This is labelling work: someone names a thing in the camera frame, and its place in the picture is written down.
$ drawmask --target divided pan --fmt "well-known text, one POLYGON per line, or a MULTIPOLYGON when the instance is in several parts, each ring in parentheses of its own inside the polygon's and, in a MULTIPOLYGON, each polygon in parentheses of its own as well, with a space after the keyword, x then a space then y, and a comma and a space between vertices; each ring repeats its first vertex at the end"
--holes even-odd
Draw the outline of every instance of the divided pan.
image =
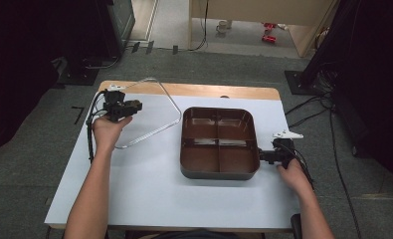
POLYGON ((187 109, 180 164, 183 175, 194 179, 252 178, 260 166, 252 115, 238 109, 187 109))

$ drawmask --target table top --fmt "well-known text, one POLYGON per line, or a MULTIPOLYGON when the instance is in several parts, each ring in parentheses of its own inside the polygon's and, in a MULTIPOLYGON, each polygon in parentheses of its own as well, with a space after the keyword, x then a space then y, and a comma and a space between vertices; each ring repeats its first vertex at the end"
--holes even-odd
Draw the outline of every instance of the table top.
MULTIPOLYGON (((105 89, 110 83, 104 82, 100 88, 105 89)), ((115 83, 129 85, 125 82, 115 83)), ((163 86, 183 112, 190 107, 244 109, 250 112, 255 122, 258 146, 263 150, 272 149, 273 133, 288 129, 276 90, 183 84, 163 86), (257 92, 263 99, 253 99, 253 94, 248 94, 250 91, 257 92), (192 93, 204 97, 188 96, 192 93), (234 98, 218 97, 223 95, 234 98)), ((142 92, 128 95, 153 102, 159 98, 157 94, 142 92)), ((128 126, 139 126, 144 120, 133 118, 132 123, 128 126)), ((291 230, 290 218, 299 213, 298 201, 281 180, 275 165, 262 161, 260 169, 247 181, 189 179, 180 171, 181 127, 180 122, 132 147, 113 152, 109 228, 205 228, 246 232, 291 230)), ((45 220, 53 228, 65 227, 70 209, 88 173, 88 158, 87 133, 83 126, 45 220)))

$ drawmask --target gray floor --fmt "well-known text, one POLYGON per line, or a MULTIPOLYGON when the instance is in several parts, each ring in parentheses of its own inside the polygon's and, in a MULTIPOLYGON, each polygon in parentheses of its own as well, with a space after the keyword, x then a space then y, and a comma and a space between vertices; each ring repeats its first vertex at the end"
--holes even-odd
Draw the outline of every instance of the gray floor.
MULTIPOLYGON (((154 23, 153 31, 158 30, 154 23)), ((151 36, 153 39, 156 34, 152 32, 151 36)), ((254 56, 205 51, 172 55, 171 50, 154 49, 146 55, 144 49, 133 54, 127 50, 117 64, 99 72, 92 87, 48 90, 14 138, 0 148, 0 238, 45 238, 45 216, 84 122, 82 116, 75 124, 79 110, 72 107, 84 107, 87 111, 102 81, 155 77, 163 83, 270 87, 279 90, 284 108, 288 110, 307 97, 290 93, 284 70, 302 71, 307 64, 308 59, 285 54, 254 56)), ((319 103, 311 103, 290 114, 288 123, 320 110, 319 103)), ((332 118, 341 173, 363 238, 393 238, 391 173, 372 158, 353 157, 343 123, 338 115, 332 118)), ((320 205, 335 236, 356 238, 353 217, 333 158, 329 114, 310 119, 293 130, 305 136, 297 140, 295 146, 308 162, 320 205)), ((121 233, 110 233, 111 238, 120 238, 121 233)), ((61 234, 53 230, 51 238, 61 238, 61 234)), ((291 234, 267 236, 293 238, 291 234)))

